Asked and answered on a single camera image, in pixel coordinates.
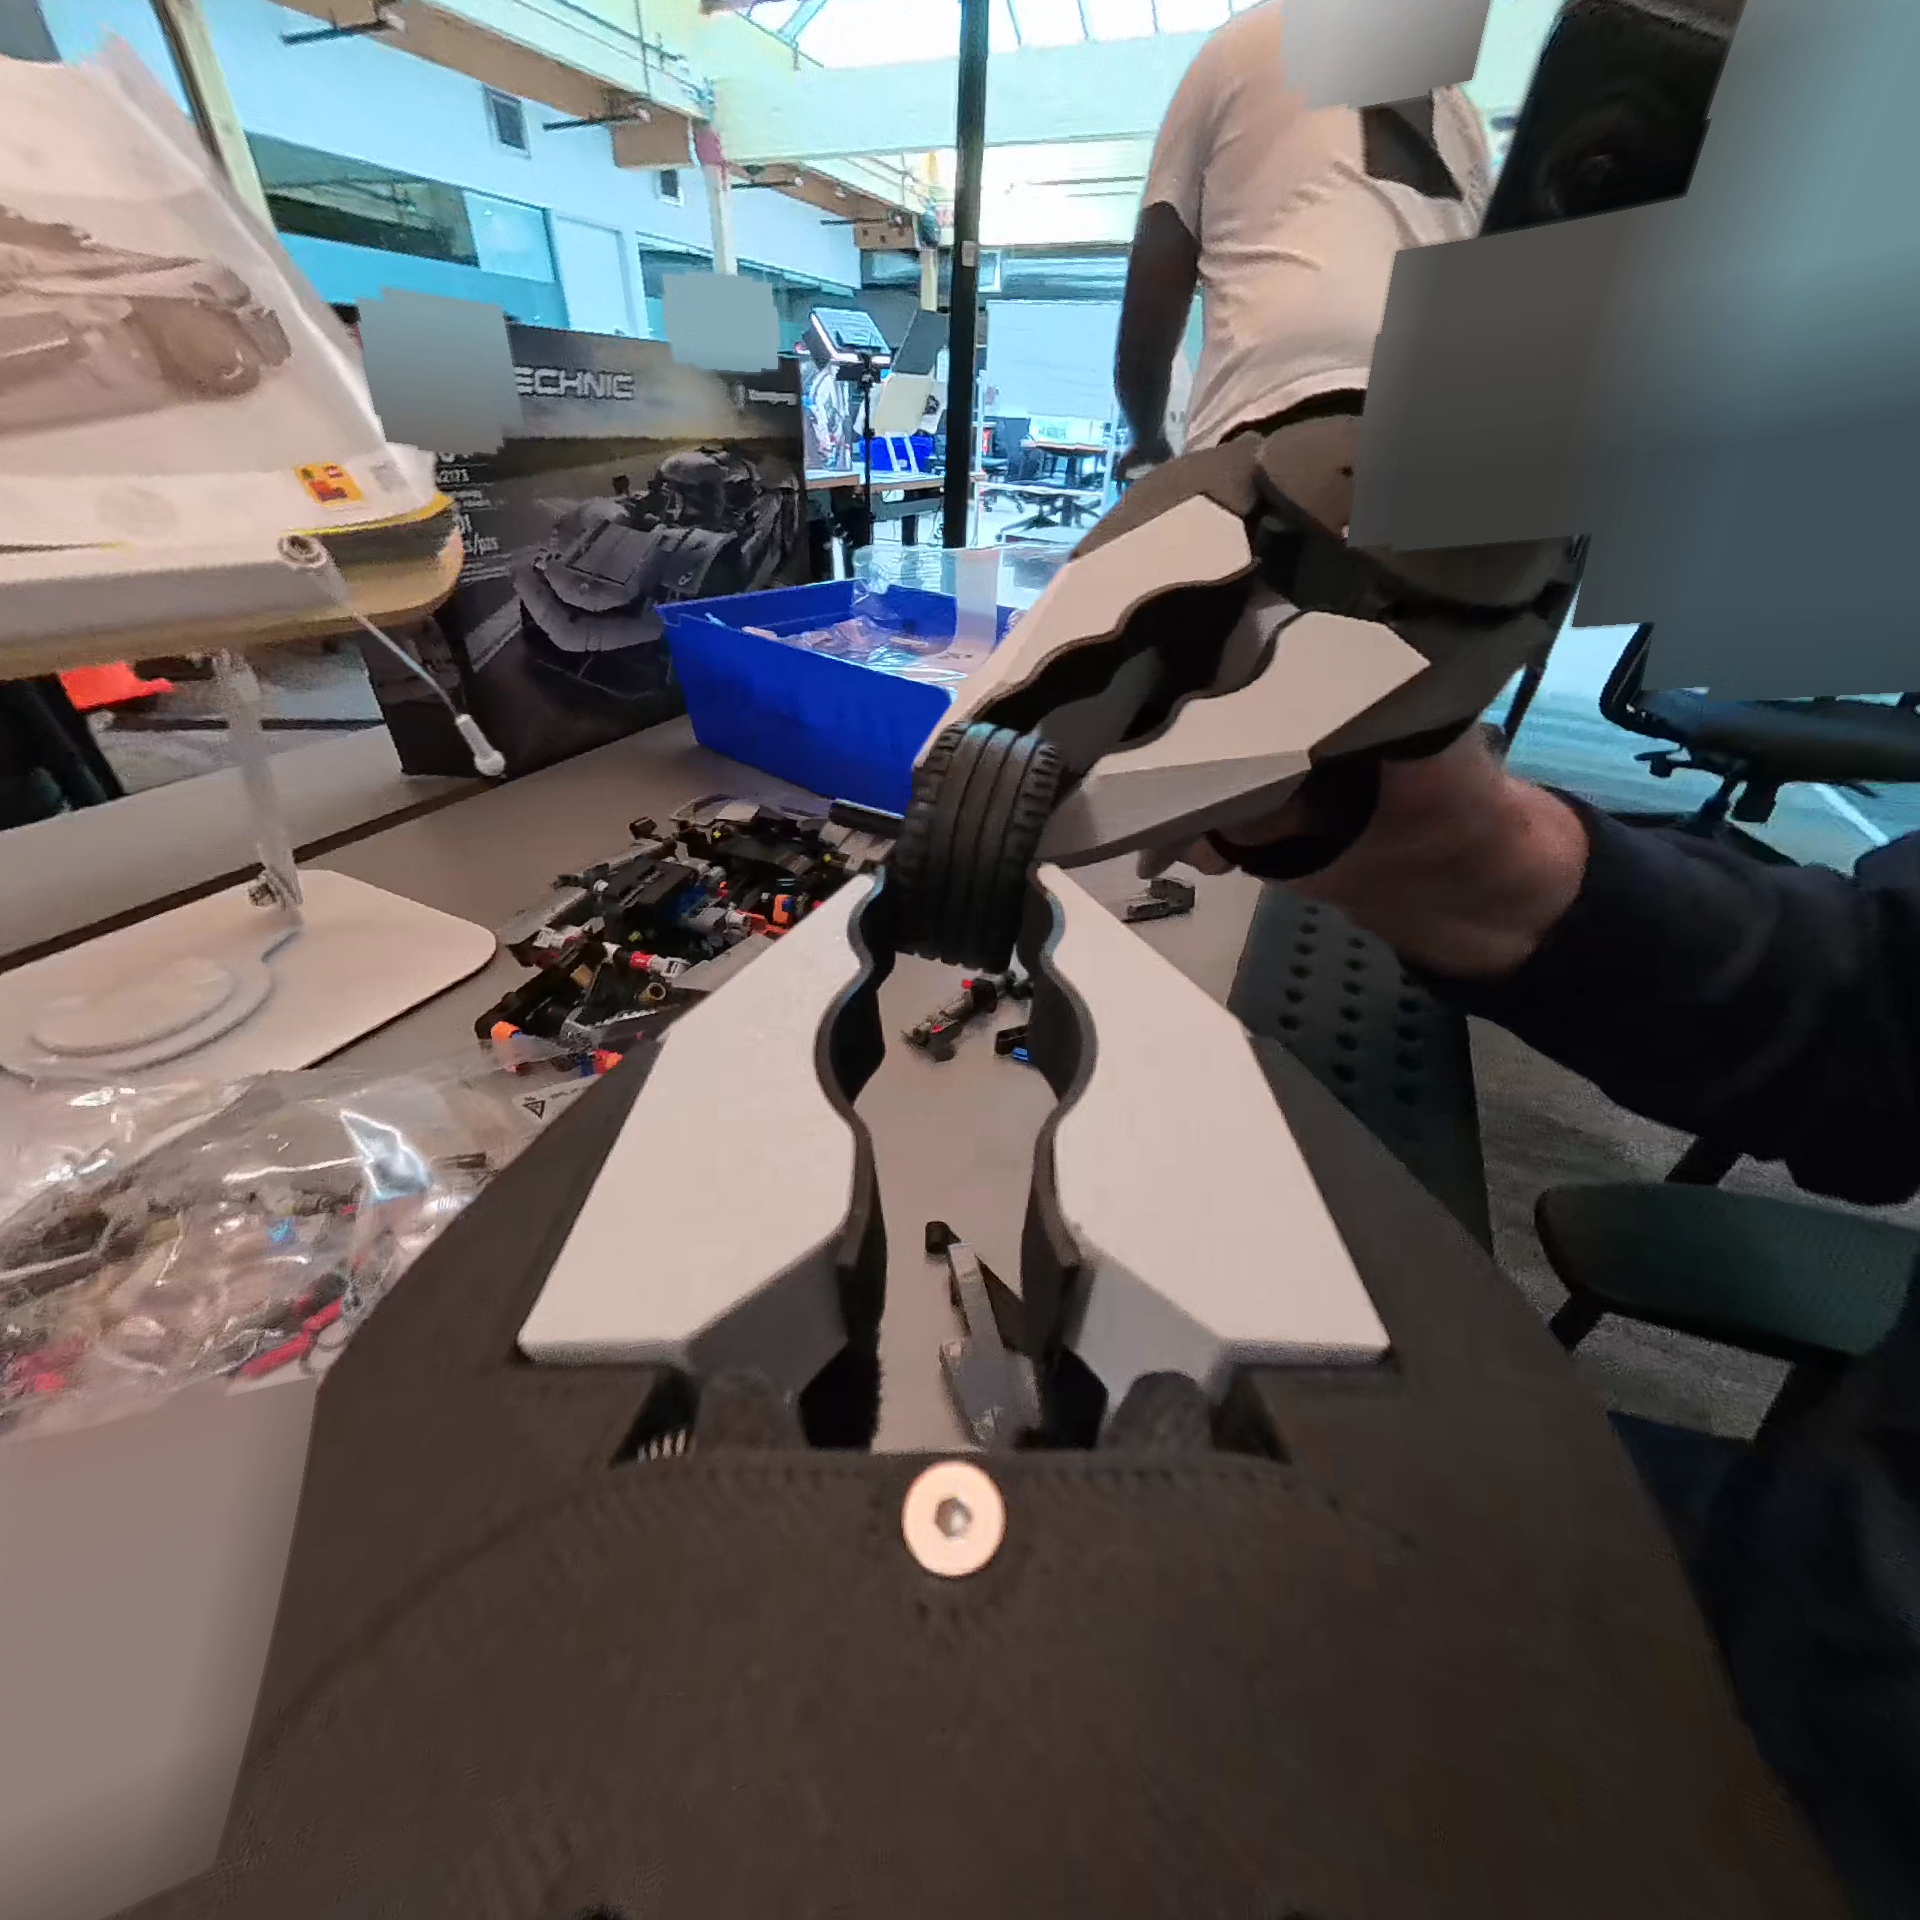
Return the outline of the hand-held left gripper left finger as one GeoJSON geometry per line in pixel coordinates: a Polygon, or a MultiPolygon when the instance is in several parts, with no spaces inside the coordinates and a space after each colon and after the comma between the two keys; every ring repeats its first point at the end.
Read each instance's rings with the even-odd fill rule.
{"type": "Polygon", "coordinates": [[[856,1100],[886,1055],[889,908],[881,874],[849,880],[672,1024],[519,1358],[759,1373],[814,1447],[873,1444],[889,1248],[856,1100]]]}

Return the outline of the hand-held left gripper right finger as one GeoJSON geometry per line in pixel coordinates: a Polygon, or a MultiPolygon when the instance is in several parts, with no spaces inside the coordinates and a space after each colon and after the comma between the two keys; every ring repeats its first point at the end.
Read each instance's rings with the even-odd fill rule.
{"type": "Polygon", "coordinates": [[[1258,1372],[1372,1372],[1388,1331],[1246,1030],[1068,872],[1020,923],[1033,1154],[1020,1312],[1045,1430],[1112,1427],[1141,1381],[1219,1407],[1258,1372]]]}

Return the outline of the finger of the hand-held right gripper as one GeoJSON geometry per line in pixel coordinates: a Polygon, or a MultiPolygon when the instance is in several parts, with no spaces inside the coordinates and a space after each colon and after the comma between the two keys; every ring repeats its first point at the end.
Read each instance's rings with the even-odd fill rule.
{"type": "Polygon", "coordinates": [[[1050,815],[1038,863],[1177,851],[1278,810],[1317,749],[1429,670],[1393,629],[1341,613],[1262,615],[1262,633],[1268,653],[1246,683],[1193,694],[1156,737],[1093,760],[1050,815]]]}
{"type": "Polygon", "coordinates": [[[1205,704],[1263,672],[1263,588],[1239,514],[1189,498],[1071,559],[961,683],[915,756],[966,727],[1035,733],[1080,779],[1175,771],[1205,704]]]}

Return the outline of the black rubber toy tire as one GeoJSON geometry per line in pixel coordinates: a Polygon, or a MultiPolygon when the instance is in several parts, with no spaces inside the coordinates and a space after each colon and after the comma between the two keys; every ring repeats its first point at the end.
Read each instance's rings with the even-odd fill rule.
{"type": "Polygon", "coordinates": [[[934,737],[889,860],[899,952],[987,972],[1008,966],[1065,778],[1065,760],[1040,733],[972,723],[934,737]]]}

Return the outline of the person's right forearm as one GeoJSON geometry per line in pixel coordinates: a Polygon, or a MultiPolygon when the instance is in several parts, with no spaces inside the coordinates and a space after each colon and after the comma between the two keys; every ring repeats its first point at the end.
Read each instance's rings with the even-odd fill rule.
{"type": "Polygon", "coordinates": [[[1918,838],[1852,872],[1572,801],[1572,908],[1509,972],[1429,984],[1661,1126],[1859,1206],[1918,1190],[1918,838]]]}

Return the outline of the black toy set box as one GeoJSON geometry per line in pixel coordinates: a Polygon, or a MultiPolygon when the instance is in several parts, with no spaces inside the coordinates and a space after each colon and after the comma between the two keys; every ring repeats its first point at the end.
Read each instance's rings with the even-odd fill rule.
{"type": "Polygon", "coordinates": [[[362,660],[409,778],[474,774],[452,712],[525,778],[683,712],[667,611],[812,579],[796,363],[690,368],[665,341],[508,326],[519,429],[439,461],[463,570],[362,660]]]}

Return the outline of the person's right hand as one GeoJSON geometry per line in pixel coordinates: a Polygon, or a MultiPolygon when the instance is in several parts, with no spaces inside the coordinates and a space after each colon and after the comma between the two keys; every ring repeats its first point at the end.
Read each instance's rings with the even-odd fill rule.
{"type": "Polygon", "coordinates": [[[1524,967],[1572,909],[1590,834],[1577,809],[1517,778],[1487,727],[1381,767],[1372,824],[1296,880],[1422,972],[1453,982],[1524,967]]]}

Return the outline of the heap of unopened clear bags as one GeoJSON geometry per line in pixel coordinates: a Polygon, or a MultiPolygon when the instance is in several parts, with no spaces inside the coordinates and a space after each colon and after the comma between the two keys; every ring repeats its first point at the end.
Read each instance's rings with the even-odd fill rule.
{"type": "Polygon", "coordinates": [[[1022,559],[1020,546],[872,549],[849,577],[709,597],[689,618],[903,682],[962,682],[1038,595],[1022,559]]]}

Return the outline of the toy car chassis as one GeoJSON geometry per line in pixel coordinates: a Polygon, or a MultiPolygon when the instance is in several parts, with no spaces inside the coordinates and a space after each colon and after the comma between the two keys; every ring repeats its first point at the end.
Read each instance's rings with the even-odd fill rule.
{"type": "Polygon", "coordinates": [[[498,931],[523,978],[474,1036],[513,1071],[607,1071],[873,874],[897,830],[895,815],[856,803],[808,810],[730,795],[667,824],[640,819],[625,848],[564,872],[498,931]]]}

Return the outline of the toy axle assembly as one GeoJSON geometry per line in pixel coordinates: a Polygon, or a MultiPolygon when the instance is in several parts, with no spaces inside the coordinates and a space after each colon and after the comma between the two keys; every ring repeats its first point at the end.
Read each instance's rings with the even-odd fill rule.
{"type": "Polygon", "coordinates": [[[1033,979],[1020,970],[970,972],[956,994],[904,1030],[904,1043],[934,1064],[948,1064],[968,1033],[994,1021],[1005,1006],[1033,1002],[1033,979]]]}

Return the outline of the small blue bin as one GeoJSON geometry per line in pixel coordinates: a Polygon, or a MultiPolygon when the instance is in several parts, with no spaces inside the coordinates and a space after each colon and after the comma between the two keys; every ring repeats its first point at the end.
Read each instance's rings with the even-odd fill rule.
{"type": "Polygon", "coordinates": [[[696,739],[824,801],[903,813],[962,682],[903,682],[661,611],[696,739]]]}

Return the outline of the black office chair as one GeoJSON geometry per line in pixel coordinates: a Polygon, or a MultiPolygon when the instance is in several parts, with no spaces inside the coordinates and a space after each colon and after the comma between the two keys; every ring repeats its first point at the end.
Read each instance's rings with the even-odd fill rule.
{"type": "Polygon", "coordinates": [[[1641,763],[1654,778],[1705,774],[1715,792],[1690,813],[1628,810],[1626,824],[1675,826],[1782,862],[1763,851],[1755,828],[1772,820],[1785,786],[1828,785],[1874,796],[1881,785],[1918,783],[1914,694],[1721,700],[1693,689],[1651,691],[1648,655],[1651,626],[1641,626],[1601,691],[1601,715],[1651,743],[1641,763]]]}

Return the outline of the black pole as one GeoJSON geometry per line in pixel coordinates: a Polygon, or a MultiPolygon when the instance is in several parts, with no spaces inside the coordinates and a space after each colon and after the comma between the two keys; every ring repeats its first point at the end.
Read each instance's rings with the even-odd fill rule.
{"type": "Polygon", "coordinates": [[[980,255],[988,108],[991,4],[962,2],[956,62],[956,218],[948,307],[948,453],[943,546],[970,544],[978,433],[980,255]]]}

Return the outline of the white folding book stand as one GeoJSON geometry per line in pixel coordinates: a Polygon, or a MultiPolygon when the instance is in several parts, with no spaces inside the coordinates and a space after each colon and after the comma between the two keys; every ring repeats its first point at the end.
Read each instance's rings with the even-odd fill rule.
{"type": "Polygon", "coordinates": [[[3,1064],[27,1083],[144,1086],[163,1068],[241,1079],[308,1068],[492,962],[493,933],[292,851],[261,700],[237,653],[274,626],[352,624],[445,708],[484,778],[505,759],[393,633],[374,624],[323,541],[188,549],[39,546],[6,552],[6,661],[33,647],[130,641],[163,613],[215,660],[241,756],[243,824],[261,876],[161,909],[6,972],[3,1064]]]}

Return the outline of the pile of clear plastic bags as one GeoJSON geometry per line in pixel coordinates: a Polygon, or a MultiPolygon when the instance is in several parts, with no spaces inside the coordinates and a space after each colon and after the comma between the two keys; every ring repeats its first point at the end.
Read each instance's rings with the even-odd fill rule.
{"type": "Polygon", "coordinates": [[[3,1432],[321,1373],[619,1051],[27,1100],[6,1141],[3,1432]]]}

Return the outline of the instruction booklet with car picture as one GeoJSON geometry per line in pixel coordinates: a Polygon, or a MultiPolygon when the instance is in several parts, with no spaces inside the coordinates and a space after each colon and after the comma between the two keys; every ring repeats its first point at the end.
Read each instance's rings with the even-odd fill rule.
{"type": "Polygon", "coordinates": [[[6,549],[274,555],[439,528],[350,329],[143,61],[3,70],[6,549]]]}

